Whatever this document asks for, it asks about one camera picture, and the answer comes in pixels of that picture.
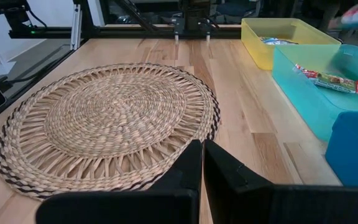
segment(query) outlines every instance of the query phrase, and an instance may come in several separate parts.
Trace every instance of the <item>wooden table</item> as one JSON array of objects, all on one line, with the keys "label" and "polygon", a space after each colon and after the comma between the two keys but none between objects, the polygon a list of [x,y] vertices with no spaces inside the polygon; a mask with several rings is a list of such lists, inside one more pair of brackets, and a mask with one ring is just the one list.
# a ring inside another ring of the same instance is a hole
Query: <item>wooden table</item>
[{"label": "wooden table", "polygon": [[[0,128],[19,103],[42,86],[86,68],[151,62],[193,73],[215,91],[221,107],[216,142],[275,183],[339,185],[316,139],[274,82],[256,67],[240,40],[92,39],[0,114]],[[13,192],[0,179],[0,224],[34,223],[40,202]],[[203,186],[201,223],[212,223]]]}]

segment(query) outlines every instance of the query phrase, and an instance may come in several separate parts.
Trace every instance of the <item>yellow plastic bin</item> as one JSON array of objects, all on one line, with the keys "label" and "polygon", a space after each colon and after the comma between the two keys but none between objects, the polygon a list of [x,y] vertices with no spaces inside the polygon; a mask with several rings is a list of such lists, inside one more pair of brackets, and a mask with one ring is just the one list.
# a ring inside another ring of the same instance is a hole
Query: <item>yellow plastic bin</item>
[{"label": "yellow plastic bin", "polygon": [[259,37],[276,37],[298,44],[329,44],[336,47],[340,41],[328,36],[300,19],[245,18],[241,22],[241,41],[257,66],[264,70],[273,69],[275,46],[264,44]]}]

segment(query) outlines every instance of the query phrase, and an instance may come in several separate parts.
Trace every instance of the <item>blue plastic bin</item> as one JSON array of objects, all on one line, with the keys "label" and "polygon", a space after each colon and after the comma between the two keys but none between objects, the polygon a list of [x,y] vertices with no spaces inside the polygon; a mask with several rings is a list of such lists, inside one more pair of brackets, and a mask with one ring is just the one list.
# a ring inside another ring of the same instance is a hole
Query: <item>blue plastic bin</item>
[{"label": "blue plastic bin", "polygon": [[358,186],[358,112],[338,116],[326,159],[343,185]]},{"label": "blue plastic bin", "polygon": [[314,85],[296,69],[326,72],[358,80],[358,47],[353,45],[292,45],[274,50],[273,77],[314,134],[329,141],[337,116],[358,111],[358,94]]}]

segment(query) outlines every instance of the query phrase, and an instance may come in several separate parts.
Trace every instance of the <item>straw placemat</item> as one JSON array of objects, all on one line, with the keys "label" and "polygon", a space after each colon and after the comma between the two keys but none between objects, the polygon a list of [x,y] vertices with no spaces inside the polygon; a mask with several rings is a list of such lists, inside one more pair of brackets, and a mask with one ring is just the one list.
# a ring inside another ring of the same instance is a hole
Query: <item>straw placemat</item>
[{"label": "straw placemat", "polygon": [[0,132],[0,176],[43,200],[69,191],[145,189],[192,139],[213,139],[213,92],[153,64],[92,68],[43,87]]}]

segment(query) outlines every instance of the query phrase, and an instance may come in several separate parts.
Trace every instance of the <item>woven placemat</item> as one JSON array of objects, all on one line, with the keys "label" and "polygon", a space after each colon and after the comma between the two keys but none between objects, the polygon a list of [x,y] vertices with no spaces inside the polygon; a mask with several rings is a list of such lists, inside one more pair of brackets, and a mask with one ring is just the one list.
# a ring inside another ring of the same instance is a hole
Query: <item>woven placemat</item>
[{"label": "woven placemat", "polygon": [[117,64],[41,88],[0,132],[0,176],[43,200],[69,191],[146,189],[192,139],[213,139],[218,102],[178,68]]}]

